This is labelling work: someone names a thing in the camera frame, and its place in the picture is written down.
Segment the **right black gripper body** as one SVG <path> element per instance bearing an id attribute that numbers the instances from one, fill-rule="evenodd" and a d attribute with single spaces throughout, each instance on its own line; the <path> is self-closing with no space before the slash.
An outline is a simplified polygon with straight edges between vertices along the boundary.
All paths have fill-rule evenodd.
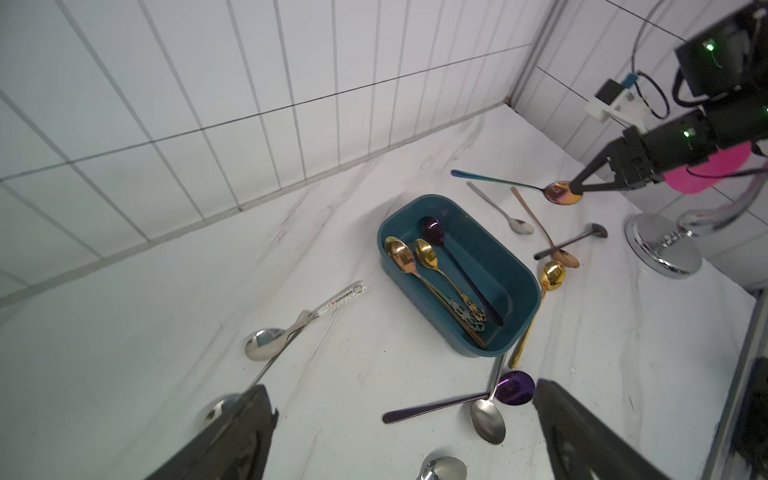
<path id="1" fill-rule="evenodd" d="M 622 130 L 611 154 L 613 184 L 616 189 L 640 189 L 664 182 L 663 173 L 654 162 L 648 144 L 660 135 L 663 125 L 646 133 L 636 126 Z"/>

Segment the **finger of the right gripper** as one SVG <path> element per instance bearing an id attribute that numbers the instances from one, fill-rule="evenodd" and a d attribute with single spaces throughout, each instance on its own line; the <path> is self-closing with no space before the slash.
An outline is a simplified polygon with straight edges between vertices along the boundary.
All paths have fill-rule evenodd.
<path id="1" fill-rule="evenodd" d="M 584 179 L 584 181 L 586 181 L 591 175 L 595 174 L 597 170 L 603 166 L 609 166 L 610 168 L 617 166 L 619 173 L 616 173 L 616 171 L 613 170 L 614 179 L 625 181 L 623 178 L 622 170 L 620 166 L 620 160 L 621 160 L 622 154 L 624 153 L 624 150 L 625 150 L 625 142 L 623 139 L 616 139 L 609 142 L 602 148 L 602 150 L 593 158 L 593 160 L 590 161 L 574 179 Z M 569 182 L 571 191 L 572 191 L 573 180 Z"/>
<path id="2" fill-rule="evenodd" d="M 626 191 L 630 186 L 623 180 L 616 180 L 610 182 L 591 183 L 586 184 L 584 179 L 574 179 L 572 181 L 572 192 L 574 194 L 586 194 L 591 192 L 611 192 L 611 191 Z"/>

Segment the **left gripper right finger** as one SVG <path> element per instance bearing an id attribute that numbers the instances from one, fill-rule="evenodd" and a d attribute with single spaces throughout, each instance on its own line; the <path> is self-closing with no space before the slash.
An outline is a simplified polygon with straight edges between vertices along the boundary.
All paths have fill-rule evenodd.
<path id="1" fill-rule="evenodd" d="M 533 405 L 556 479 L 667 477 L 558 383 L 540 379 Z"/>

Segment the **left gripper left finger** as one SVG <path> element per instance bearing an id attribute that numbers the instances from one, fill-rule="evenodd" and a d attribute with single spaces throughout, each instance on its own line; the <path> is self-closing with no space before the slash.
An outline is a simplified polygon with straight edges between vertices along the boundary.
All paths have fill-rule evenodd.
<path id="1" fill-rule="evenodd" d="M 261 479 L 278 419 L 266 387 L 257 384 L 149 477 Z"/>

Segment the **rainbow iridescent spoon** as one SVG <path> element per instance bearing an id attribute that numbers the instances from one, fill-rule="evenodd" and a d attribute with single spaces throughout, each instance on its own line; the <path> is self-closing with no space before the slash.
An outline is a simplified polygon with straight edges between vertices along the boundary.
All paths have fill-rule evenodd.
<path id="1" fill-rule="evenodd" d="M 576 194 L 571 191 L 570 183 L 567 181 L 553 182 L 545 187 L 537 187 L 537 186 L 533 186 L 525 183 L 504 180 L 504 179 L 489 177 L 485 175 L 478 175 L 478 174 L 474 174 L 474 173 L 470 173 L 462 170 L 456 170 L 456 169 L 451 170 L 450 175 L 453 177 L 467 179 L 467 180 L 493 182 L 493 183 L 514 186 L 514 187 L 520 187 L 524 189 L 536 190 L 542 193 L 550 203 L 553 203 L 556 205 L 563 205 L 563 206 L 574 205 L 582 199 L 581 194 Z"/>

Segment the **black handled spoon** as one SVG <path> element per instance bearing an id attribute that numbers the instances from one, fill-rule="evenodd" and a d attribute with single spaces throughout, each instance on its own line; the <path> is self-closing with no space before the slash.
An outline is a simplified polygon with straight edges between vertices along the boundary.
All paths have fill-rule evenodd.
<path id="1" fill-rule="evenodd" d="M 598 238 L 605 239 L 608 237 L 608 232 L 607 229 L 601 224 L 590 223 L 586 226 L 584 232 L 571 239 L 568 239 L 567 241 L 563 241 L 559 244 L 553 244 L 549 249 L 536 253 L 534 255 L 534 259 L 541 260 L 544 257 L 551 256 L 554 261 L 561 263 L 565 267 L 578 268 L 580 266 L 580 262 L 575 256 L 566 252 L 564 247 L 590 236 L 596 236 Z"/>

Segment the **purple iridescent spoon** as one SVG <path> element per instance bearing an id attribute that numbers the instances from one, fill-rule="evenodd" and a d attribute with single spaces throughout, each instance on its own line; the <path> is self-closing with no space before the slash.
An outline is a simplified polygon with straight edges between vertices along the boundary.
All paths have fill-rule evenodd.
<path id="1" fill-rule="evenodd" d="M 498 382 L 495 399 L 510 406 L 519 406 L 530 402 L 535 394 L 536 383 L 527 373 L 515 370 L 504 373 Z M 445 409 L 480 399 L 488 399 L 490 393 L 477 393 L 441 402 L 409 407 L 386 412 L 381 419 L 384 424 L 392 424 L 424 415 L 429 412 Z"/>

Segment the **teal plastic storage box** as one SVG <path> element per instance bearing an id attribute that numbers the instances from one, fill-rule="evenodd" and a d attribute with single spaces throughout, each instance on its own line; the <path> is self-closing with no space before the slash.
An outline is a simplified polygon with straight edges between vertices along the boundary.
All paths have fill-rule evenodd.
<path id="1" fill-rule="evenodd" d="M 502 317 L 497 325 L 492 316 L 480 337 L 486 342 L 479 348 L 457 323 L 443 304 L 416 277 L 402 272 L 390 259 L 384 241 L 396 237 L 410 249 L 418 238 L 424 238 L 420 219 L 436 217 L 445 233 L 445 245 L 460 262 L 477 287 Z M 536 276 L 478 221 L 451 199 L 423 195 L 387 217 L 377 232 L 382 267 L 403 295 L 459 354 L 467 357 L 496 357 L 508 351 L 525 333 L 540 303 L 540 287 Z M 436 247 L 439 267 L 469 298 L 487 310 L 446 252 Z M 452 286 L 438 272 L 417 265 L 418 272 L 443 294 L 465 307 Z"/>

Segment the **gold ornate handle spoon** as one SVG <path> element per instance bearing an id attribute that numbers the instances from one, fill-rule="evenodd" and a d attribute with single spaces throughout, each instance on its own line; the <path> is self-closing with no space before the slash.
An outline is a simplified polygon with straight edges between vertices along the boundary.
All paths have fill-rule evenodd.
<path id="1" fill-rule="evenodd" d="M 482 308 L 479 308 L 470 298 L 466 295 L 455 282 L 439 268 L 439 262 L 437 254 L 430 243 L 426 240 L 418 238 L 416 240 L 416 255 L 421 264 L 433 271 L 442 275 L 445 280 L 453 287 L 457 292 L 466 308 L 468 309 L 467 322 L 472 329 L 476 332 L 482 332 L 485 330 L 485 323 L 487 321 L 486 313 Z"/>

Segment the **copper round spoon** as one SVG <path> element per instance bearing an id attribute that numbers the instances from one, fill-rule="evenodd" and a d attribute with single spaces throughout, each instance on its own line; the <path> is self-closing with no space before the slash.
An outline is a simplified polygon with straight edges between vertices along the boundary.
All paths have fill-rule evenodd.
<path id="1" fill-rule="evenodd" d="M 479 348 L 483 350 L 487 348 L 486 342 L 477 332 L 471 328 L 469 322 L 461 316 L 462 313 L 465 313 L 465 310 L 459 307 L 456 302 L 453 302 L 450 298 L 443 295 L 434 285 L 432 285 L 418 272 L 415 256 L 403 241 L 396 237 L 387 237 L 384 241 L 384 248 L 390 259 L 398 266 L 402 272 L 415 276 L 426 286 L 426 288 L 443 304 L 446 310 L 453 316 L 457 323 L 464 329 L 464 331 L 470 336 L 470 338 Z"/>

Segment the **yellow bowl ornate silver spoon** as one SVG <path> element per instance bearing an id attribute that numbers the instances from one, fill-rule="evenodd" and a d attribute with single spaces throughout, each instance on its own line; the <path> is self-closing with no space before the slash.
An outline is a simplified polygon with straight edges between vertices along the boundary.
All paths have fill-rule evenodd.
<path id="1" fill-rule="evenodd" d="M 410 248 L 400 239 L 396 237 L 387 237 L 384 241 L 384 248 L 390 257 L 390 259 L 406 274 L 412 274 L 416 278 L 422 281 L 422 283 L 431 291 L 431 293 L 438 298 L 447 310 L 451 312 L 454 318 L 462 325 L 467 331 L 480 332 L 484 329 L 482 322 L 474 319 L 472 314 L 464 307 L 461 307 L 457 302 L 453 301 L 442 292 L 440 292 L 434 285 L 418 272 L 416 266 L 416 258 Z"/>

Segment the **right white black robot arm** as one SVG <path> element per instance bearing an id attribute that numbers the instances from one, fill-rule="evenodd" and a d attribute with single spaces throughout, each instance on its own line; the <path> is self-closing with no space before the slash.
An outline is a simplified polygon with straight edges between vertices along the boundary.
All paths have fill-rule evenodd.
<path id="1" fill-rule="evenodd" d="M 647 106 L 633 95 L 637 73 L 609 79 L 588 105 L 600 121 L 628 123 L 570 181 L 574 194 L 626 191 L 660 183 L 666 173 L 767 137 L 767 4 L 753 1 L 675 50 L 672 100 L 688 113 L 649 130 Z"/>

